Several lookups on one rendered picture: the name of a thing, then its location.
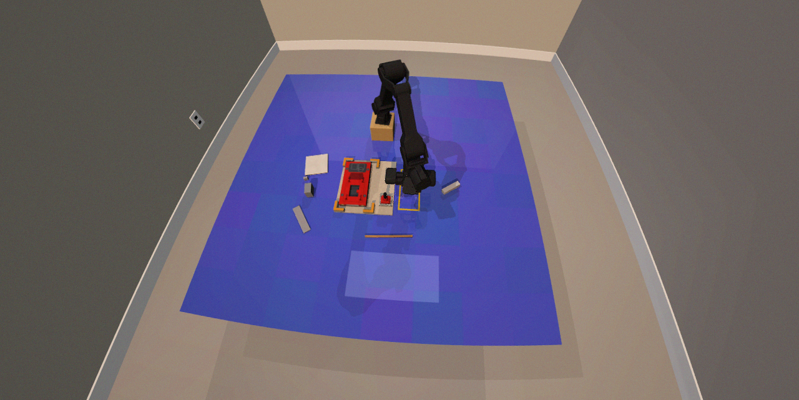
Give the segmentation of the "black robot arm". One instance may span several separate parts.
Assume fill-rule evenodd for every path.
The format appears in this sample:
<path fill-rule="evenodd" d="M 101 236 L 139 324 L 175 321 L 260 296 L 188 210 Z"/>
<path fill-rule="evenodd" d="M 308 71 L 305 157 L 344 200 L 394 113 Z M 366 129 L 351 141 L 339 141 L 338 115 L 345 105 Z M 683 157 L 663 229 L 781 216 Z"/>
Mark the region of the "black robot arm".
<path fill-rule="evenodd" d="M 401 59 L 379 64 L 378 75 L 382 82 L 380 95 L 375 98 L 371 106 L 376 115 L 375 124 L 390 126 L 390 112 L 396 105 L 401 123 L 402 136 L 400 139 L 400 152 L 403 159 L 403 168 L 409 175 L 403 175 L 403 193 L 414 195 L 430 187 L 431 179 L 424 164 L 428 163 L 427 145 L 417 132 L 416 119 L 411 101 L 411 86 L 409 81 L 410 71 Z M 406 82 L 397 84 L 406 78 Z M 423 155 L 423 158 L 420 156 Z"/>

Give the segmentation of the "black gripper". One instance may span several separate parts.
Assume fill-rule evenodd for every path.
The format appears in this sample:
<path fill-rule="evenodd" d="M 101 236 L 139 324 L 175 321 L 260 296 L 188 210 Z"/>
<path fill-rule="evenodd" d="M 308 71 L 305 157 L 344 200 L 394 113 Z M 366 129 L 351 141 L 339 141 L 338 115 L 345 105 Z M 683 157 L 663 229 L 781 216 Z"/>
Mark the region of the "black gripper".
<path fill-rule="evenodd" d="M 434 170 L 426 170 L 426 172 L 431 179 L 430 187 L 436 186 L 436 172 Z M 406 172 L 404 168 L 403 172 L 396 172 L 396 168 L 387 168 L 385 183 L 403 186 L 403 175 L 408 175 L 410 177 L 409 172 Z"/>

